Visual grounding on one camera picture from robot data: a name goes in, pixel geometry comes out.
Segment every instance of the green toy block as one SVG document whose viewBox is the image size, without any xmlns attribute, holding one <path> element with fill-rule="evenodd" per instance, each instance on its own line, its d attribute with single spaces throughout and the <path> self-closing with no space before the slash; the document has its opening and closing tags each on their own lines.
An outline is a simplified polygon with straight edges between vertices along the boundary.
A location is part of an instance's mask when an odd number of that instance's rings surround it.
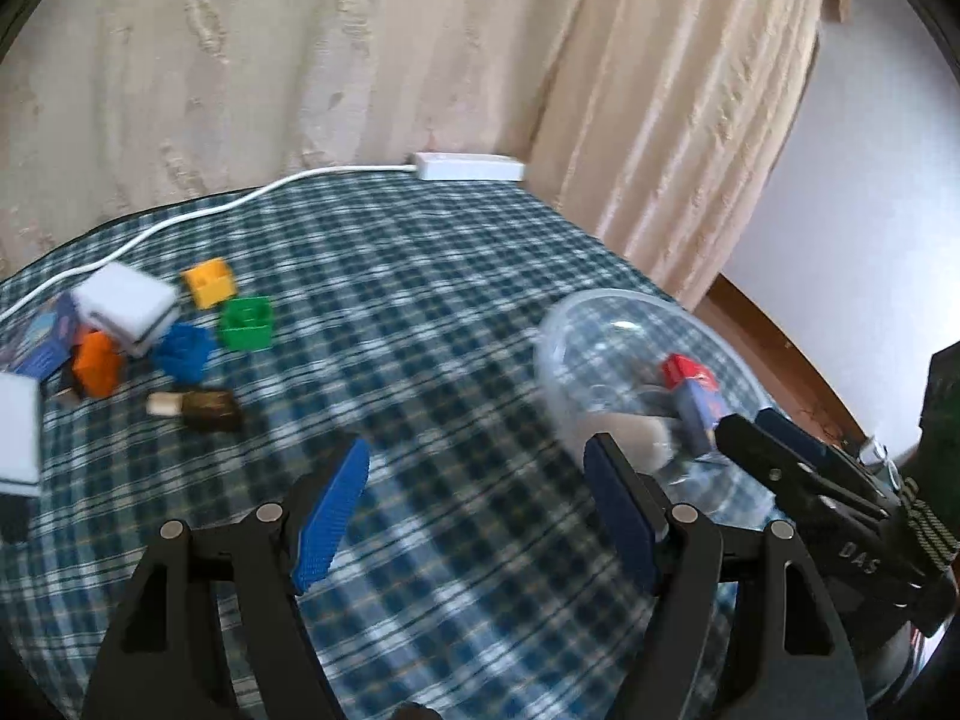
<svg viewBox="0 0 960 720">
<path fill-rule="evenodd" d="M 274 312 L 267 298 L 232 298 L 220 314 L 220 340 L 227 349 L 269 349 Z"/>
</svg>

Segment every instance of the metal screw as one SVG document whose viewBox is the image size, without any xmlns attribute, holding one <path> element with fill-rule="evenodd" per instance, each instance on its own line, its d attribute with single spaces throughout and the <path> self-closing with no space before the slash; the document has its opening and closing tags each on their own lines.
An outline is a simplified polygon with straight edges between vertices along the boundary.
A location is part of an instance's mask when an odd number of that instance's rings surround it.
<svg viewBox="0 0 960 720">
<path fill-rule="evenodd" d="M 171 519 L 160 526 L 162 538 L 178 538 L 184 532 L 184 524 L 179 519 Z"/>
<path fill-rule="evenodd" d="M 278 503 L 265 503 L 256 510 L 256 518 L 260 522 L 277 522 L 283 517 L 283 507 Z"/>
<path fill-rule="evenodd" d="M 770 533 L 784 541 L 790 541 L 793 538 L 793 525 L 782 519 L 776 519 L 770 523 Z"/>
<path fill-rule="evenodd" d="M 697 521 L 697 509 L 688 504 L 680 503 L 673 508 L 673 518 L 677 522 L 685 522 L 689 525 L 691 522 Z"/>
</svg>

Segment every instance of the blue box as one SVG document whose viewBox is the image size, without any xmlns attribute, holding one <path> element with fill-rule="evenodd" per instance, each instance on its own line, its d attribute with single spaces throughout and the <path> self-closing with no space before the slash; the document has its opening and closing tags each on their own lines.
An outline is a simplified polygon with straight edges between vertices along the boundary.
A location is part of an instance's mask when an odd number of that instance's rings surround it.
<svg viewBox="0 0 960 720">
<path fill-rule="evenodd" d="M 157 367 L 179 384 L 200 384 L 203 367 L 216 346 L 208 329 L 174 322 L 152 357 Z"/>
<path fill-rule="evenodd" d="M 670 394 L 685 425 L 693 455 L 699 457 L 712 452 L 716 448 L 713 429 L 717 422 L 731 413 L 723 395 L 697 379 L 683 379 Z"/>
<path fill-rule="evenodd" d="M 47 300 L 13 335 L 0 370 L 43 381 L 70 359 L 79 321 L 70 293 Z"/>
</svg>

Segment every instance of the lego brick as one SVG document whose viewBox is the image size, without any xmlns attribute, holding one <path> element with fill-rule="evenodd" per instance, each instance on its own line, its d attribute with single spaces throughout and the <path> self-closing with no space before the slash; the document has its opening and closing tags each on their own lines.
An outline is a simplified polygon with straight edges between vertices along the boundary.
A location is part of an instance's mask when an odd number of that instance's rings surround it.
<svg viewBox="0 0 960 720">
<path fill-rule="evenodd" d="M 179 384 L 200 384 L 203 367 L 216 346 L 213 333 L 205 327 L 174 322 L 152 357 L 157 367 Z"/>
<path fill-rule="evenodd" d="M 80 344 L 73 372 L 90 397 L 109 397 L 120 383 L 123 359 L 106 333 L 90 333 Z"/>
<path fill-rule="evenodd" d="M 274 312 L 267 298 L 232 298 L 220 314 L 220 340 L 234 351 L 268 349 L 274 333 Z"/>
<path fill-rule="evenodd" d="M 197 308 L 205 311 L 237 294 L 233 271 L 221 257 L 193 266 L 182 274 Z"/>
</svg>

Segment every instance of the white wall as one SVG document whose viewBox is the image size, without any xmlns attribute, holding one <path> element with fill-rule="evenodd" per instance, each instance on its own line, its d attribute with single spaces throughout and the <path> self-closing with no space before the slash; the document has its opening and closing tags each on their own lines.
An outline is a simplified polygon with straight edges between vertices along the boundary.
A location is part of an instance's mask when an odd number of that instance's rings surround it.
<svg viewBox="0 0 960 720">
<path fill-rule="evenodd" d="M 960 86 L 906 0 L 853 0 L 723 273 L 893 456 L 960 340 Z"/>
</svg>

